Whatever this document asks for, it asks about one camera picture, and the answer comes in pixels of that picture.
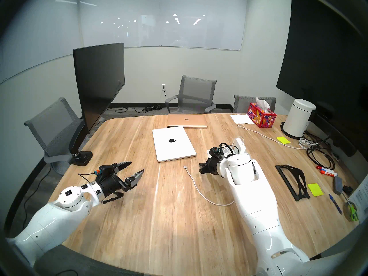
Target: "green scissors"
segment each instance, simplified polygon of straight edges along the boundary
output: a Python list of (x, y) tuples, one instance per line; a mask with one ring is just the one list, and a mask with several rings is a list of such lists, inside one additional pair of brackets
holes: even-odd
[(354, 206), (349, 202), (349, 200), (347, 199), (347, 197), (344, 195), (343, 193), (343, 196), (345, 197), (348, 205), (349, 205), (349, 209), (350, 209), (350, 218), (353, 222), (356, 222), (358, 221), (358, 213), (357, 211), (354, 209)]

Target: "yellow sticky note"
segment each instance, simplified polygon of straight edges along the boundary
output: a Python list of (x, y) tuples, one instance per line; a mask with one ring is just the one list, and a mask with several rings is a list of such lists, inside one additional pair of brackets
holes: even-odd
[(284, 137), (276, 137), (282, 144), (290, 143), (286, 138)]
[(308, 184), (309, 190), (311, 190), (314, 197), (322, 196), (324, 193), (322, 192), (321, 188), (317, 183)]

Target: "whiteboard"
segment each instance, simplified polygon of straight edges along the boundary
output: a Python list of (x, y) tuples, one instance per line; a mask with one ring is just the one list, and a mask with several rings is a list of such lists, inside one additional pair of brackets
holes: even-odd
[(0, 82), (81, 47), (76, 0), (61, 1), (28, 0), (22, 6), (0, 41)]
[(81, 1), (85, 46), (241, 48), (247, 0)]
[(28, 0), (0, 41), (0, 83), (84, 46), (124, 42), (240, 50), (246, 2)]

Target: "office chair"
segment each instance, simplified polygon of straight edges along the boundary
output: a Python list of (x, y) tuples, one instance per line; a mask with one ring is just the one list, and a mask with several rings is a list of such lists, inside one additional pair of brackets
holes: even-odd
[(168, 112), (170, 112), (169, 102), (178, 99), (178, 109), (172, 113), (210, 113), (216, 108), (216, 104), (212, 101), (216, 82), (217, 80), (204, 80), (183, 75), (179, 94), (165, 101)]
[(25, 126), (41, 145), (43, 159), (60, 175), (69, 168), (72, 155), (69, 152), (69, 143), (77, 127), (82, 122), (69, 106), (65, 98), (59, 98), (55, 103), (26, 121)]
[[(255, 103), (255, 97), (245, 97), (234, 95), (234, 111), (233, 113), (247, 113), (249, 104)], [(270, 105), (271, 111), (275, 111), (276, 106), (276, 97), (258, 97), (260, 100), (266, 100), (266, 102)]]

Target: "gray carpet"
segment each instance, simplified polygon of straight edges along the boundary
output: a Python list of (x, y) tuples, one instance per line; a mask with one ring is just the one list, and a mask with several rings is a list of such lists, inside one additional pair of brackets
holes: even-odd
[[(128, 109), (126, 112), (125, 109), (108, 109), (105, 113), (102, 114), (102, 117), (106, 120), (112, 118), (120, 118), (120, 117), (137, 117), (137, 116), (152, 116), (152, 115), (163, 115), (168, 114), (168, 110), (163, 108), (157, 111), (151, 111), (142, 113), (143, 108), (135, 108)], [(231, 113), (229, 109), (214, 109), (212, 113)], [(101, 123), (97, 124), (91, 131), (88, 137), (91, 137), (96, 130), (100, 127)], [(40, 174), (37, 176), (31, 187), (29, 188), (26, 196), (23, 198), (23, 201), (16, 212), (16, 216), (13, 220), (13, 224), (10, 230), (10, 237), (17, 236), (22, 231), (23, 222), (25, 219), (25, 211), (24, 211), (24, 201), (31, 196), (26, 203), (27, 209), (27, 221), (25, 226), (27, 226), (28, 222), (31, 220), (33, 215), (42, 208), (45, 204), (47, 204), (49, 198), (51, 197), (52, 192), (55, 190), (62, 176), (56, 173), (53, 169), (51, 169), (50, 173), (42, 180), (38, 190), (37, 186), (39, 185), (40, 180), (49, 172), (50, 165), (46, 165)], [(129, 276), (138, 276), (142, 275), (141, 273), (135, 273), (131, 271), (127, 271), (124, 269), (116, 268), (114, 266), (110, 266), (95, 260), (92, 260), (88, 257), (85, 257), (79, 253), (76, 253), (62, 245), (55, 247), (54, 249), (45, 253), (41, 259), (39, 259), (35, 264), (35, 270), (40, 275), (55, 275), (60, 271), (73, 269), (78, 272), (79, 276), (94, 276), (94, 275), (129, 275)], [(61, 276), (71, 276), (76, 275), (74, 272), (64, 272)]]

